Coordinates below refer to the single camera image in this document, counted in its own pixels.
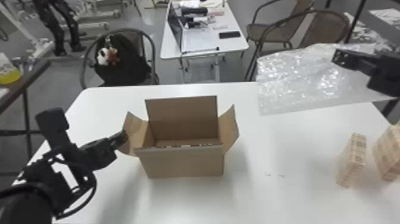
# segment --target laptop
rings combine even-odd
[[[213,51],[217,49],[214,33],[210,27],[187,29],[177,16],[175,9],[170,5],[168,24],[182,54],[200,51]]]

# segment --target person's leg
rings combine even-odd
[[[66,55],[64,48],[64,31],[58,24],[53,12],[49,7],[48,0],[33,0],[36,12],[39,15],[42,23],[52,32],[54,36],[55,49],[54,54],[56,56]]]
[[[84,51],[86,47],[80,44],[79,27],[74,19],[75,12],[71,9],[65,0],[50,0],[50,4],[62,15],[70,29],[71,34],[71,49],[73,52]]]

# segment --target wooden block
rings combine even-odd
[[[373,147],[373,157],[383,180],[400,176],[400,126],[390,125]]]
[[[364,135],[353,133],[339,161],[336,183],[349,188],[365,166],[367,141]]]

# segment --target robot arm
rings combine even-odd
[[[0,224],[50,224],[53,217],[62,219],[75,214],[95,194],[97,182],[93,171],[111,164],[117,158],[115,150],[128,140],[126,132],[121,131],[78,148],[69,140],[69,125],[62,109],[44,111],[36,116],[36,121],[51,150],[23,169],[18,177],[21,184],[0,192],[0,199],[8,200],[0,208]],[[77,186],[70,188],[63,175],[52,168],[55,163],[69,167]],[[81,205],[67,211],[90,190]]]

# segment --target bubble wrap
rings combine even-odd
[[[391,99],[368,89],[369,77],[360,71],[332,63],[336,48],[374,52],[374,44],[316,44],[260,57],[256,79],[260,114]]]

